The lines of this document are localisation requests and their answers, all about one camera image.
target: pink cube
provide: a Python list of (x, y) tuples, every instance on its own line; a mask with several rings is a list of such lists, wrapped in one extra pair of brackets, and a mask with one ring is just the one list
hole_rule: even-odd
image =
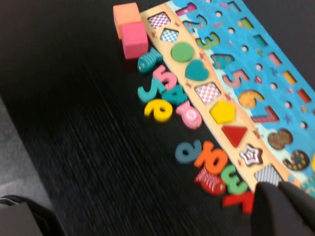
[(126, 59), (139, 58), (148, 52), (148, 37), (144, 23), (122, 25), (122, 42)]

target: number puzzle board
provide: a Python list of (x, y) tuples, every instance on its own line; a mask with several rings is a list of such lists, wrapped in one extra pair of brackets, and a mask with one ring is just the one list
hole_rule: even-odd
[[(250, 189), (258, 181), (281, 180), (311, 188), (315, 93), (245, 4), (173, 0), (141, 17), (153, 45)], [(193, 47), (190, 61), (172, 58), (178, 42)], [(186, 77), (194, 59), (203, 62), (196, 73), (209, 71), (203, 81)], [(231, 126), (247, 128), (239, 144), (230, 141)]]

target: gray floor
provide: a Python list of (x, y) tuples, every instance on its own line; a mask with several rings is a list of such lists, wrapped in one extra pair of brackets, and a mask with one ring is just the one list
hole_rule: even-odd
[(47, 193), (0, 99), (0, 197), (18, 195), (52, 208)]

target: green circle piece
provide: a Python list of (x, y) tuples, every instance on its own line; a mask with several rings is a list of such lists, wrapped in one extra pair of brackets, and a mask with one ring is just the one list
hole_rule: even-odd
[(177, 62), (186, 62), (191, 60), (193, 52), (194, 49), (189, 43), (179, 42), (173, 46), (171, 56)]

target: teal heart piece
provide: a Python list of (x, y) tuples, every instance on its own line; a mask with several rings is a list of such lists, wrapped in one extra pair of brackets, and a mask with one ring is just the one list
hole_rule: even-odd
[(192, 60), (186, 67), (185, 76), (195, 81), (203, 81), (208, 78), (209, 71), (204, 67), (201, 60)]

